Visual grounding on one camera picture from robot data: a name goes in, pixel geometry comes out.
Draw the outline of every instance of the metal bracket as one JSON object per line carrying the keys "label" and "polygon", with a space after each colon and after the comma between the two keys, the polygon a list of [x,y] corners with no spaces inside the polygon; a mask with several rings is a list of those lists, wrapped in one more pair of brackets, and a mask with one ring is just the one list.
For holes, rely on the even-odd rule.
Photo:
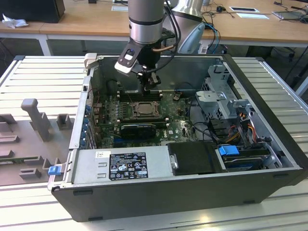
{"label": "metal bracket", "polygon": [[227,107],[230,111],[230,116],[236,116],[236,108],[245,108],[248,105],[250,105],[248,100],[230,100]]}
{"label": "metal bracket", "polygon": [[225,94],[221,91],[211,91],[211,90],[205,90],[205,91],[198,91],[196,93],[197,98],[201,102],[217,102],[220,100],[225,100],[227,97]]}
{"label": "metal bracket", "polygon": [[169,158],[170,158],[171,168],[173,170],[178,169],[179,165],[178,165],[177,157],[175,156],[175,154],[170,155]]}

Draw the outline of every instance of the paper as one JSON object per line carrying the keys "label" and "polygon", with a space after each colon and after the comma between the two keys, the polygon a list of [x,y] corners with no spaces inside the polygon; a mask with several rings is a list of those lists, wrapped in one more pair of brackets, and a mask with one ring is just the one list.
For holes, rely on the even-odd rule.
{"label": "paper", "polygon": [[256,18],[256,19],[269,19],[264,14],[256,14],[256,13],[236,13],[241,18]]}
{"label": "paper", "polygon": [[11,27],[15,29],[15,27],[28,26],[27,22],[24,19],[15,20],[15,19],[6,17],[4,14],[2,14],[2,16],[3,16],[2,22],[6,27]]}
{"label": "paper", "polygon": [[128,6],[112,6],[111,11],[128,11]]}

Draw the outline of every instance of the blue latch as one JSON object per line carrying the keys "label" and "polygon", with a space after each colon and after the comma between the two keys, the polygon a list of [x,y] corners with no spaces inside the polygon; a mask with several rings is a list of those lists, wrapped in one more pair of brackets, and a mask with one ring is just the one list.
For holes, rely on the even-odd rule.
{"label": "blue latch", "polygon": [[48,175],[53,176],[59,176],[61,175],[61,166],[51,166],[48,169]]}
{"label": "blue latch", "polygon": [[239,150],[234,145],[226,145],[218,148],[220,155],[239,155]]}

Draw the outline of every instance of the computer case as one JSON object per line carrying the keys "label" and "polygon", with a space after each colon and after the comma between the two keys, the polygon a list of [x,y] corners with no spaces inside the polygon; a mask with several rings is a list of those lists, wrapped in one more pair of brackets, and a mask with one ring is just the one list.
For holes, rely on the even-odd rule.
{"label": "computer case", "polygon": [[58,23],[64,14],[63,0],[1,0],[2,14],[13,19]]}

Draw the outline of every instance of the motherboard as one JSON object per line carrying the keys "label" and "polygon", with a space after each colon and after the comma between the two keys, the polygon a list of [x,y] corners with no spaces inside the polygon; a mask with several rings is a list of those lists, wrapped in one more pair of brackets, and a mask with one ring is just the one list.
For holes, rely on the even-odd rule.
{"label": "motherboard", "polygon": [[188,121],[189,101],[176,92],[146,97],[110,95],[94,105],[97,148],[166,145],[197,141]]}

